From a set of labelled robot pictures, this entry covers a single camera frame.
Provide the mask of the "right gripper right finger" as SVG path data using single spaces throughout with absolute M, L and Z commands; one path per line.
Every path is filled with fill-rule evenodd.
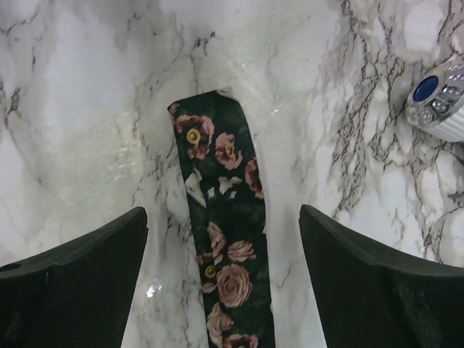
M 328 347 L 462 347 L 463 269 L 414 257 L 310 205 L 304 255 Z

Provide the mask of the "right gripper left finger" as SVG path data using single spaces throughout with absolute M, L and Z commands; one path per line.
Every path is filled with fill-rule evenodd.
M 1 267 L 2 347 L 120 347 L 148 236 L 135 207 Z

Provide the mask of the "dark floral rose tie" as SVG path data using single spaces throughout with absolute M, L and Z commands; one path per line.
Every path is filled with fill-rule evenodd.
M 274 347 L 266 207 L 244 111 L 226 90 L 169 107 L 211 347 Z

